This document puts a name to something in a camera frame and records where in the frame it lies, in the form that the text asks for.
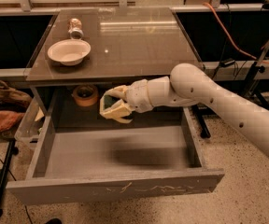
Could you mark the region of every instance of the orange tape roll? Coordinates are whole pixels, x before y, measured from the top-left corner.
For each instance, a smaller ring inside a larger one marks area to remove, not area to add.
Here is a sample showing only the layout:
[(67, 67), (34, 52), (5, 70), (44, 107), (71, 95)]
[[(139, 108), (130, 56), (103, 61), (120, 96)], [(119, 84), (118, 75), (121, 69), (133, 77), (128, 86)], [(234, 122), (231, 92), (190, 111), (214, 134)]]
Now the orange tape roll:
[(93, 85), (77, 86), (73, 90), (72, 97), (79, 106), (91, 106), (98, 101), (98, 90)]

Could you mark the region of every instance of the speckled floor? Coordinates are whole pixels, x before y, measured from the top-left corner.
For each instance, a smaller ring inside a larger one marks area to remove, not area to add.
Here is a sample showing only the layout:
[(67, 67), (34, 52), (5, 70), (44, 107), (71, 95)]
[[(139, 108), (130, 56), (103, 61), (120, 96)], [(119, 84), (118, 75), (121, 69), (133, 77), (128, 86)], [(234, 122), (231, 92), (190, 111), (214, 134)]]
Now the speckled floor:
[[(220, 119), (211, 117), (206, 123), (212, 137), (200, 138), (205, 161), (208, 167), (225, 171), (213, 193), (28, 206), (33, 223), (54, 217), (67, 224), (269, 223), (269, 160)], [(20, 142), (17, 147), (20, 153), (13, 157), (10, 169), (17, 179), (23, 179), (33, 153)], [(7, 143), (0, 137), (1, 157), (6, 149)], [(2, 208), (0, 223), (30, 223), (24, 206), (8, 191)]]

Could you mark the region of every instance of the brown cloth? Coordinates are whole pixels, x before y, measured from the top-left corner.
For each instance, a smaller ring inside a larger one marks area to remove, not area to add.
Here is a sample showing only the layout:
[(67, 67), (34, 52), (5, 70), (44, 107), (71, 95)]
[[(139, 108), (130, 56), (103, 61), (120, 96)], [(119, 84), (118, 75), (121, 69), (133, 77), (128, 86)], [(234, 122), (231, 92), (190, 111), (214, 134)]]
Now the brown cloth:
[(24, 113), (8, 110), (0, 110), (0, 132), (9, 130), (13, 125), (20, 122)]

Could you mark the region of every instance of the white bowl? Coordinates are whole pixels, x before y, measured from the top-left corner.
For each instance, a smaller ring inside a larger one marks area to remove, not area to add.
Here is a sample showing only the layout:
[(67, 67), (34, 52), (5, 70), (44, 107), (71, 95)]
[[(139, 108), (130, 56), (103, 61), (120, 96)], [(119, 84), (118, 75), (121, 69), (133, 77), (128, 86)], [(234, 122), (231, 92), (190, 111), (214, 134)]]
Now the white bowl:
[(90, 50), (88, 42), (68, 39), (53, 44), (48, 50), (48, 56), (55, 62), (72, 66), (81, 63)]

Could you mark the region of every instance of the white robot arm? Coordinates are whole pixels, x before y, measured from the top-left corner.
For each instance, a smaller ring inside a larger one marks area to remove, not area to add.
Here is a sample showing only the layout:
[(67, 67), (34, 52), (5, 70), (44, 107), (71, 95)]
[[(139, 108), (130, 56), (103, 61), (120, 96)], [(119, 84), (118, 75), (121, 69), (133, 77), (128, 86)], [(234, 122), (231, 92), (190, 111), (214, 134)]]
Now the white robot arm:
[[(105, 105), (105, 97), (120, 100)], [(155, 106), (191, 106), (202, 103), (226, 123), (243, 134), (269, 157), (269, 111), (223, 89), (192, 64), (177, 65), (169, 77), (134, 82), (109, 90), (101, 100), (100, 113), (106, 119), (130, 122), (124, 117), (133, 111), (142, 113)]]

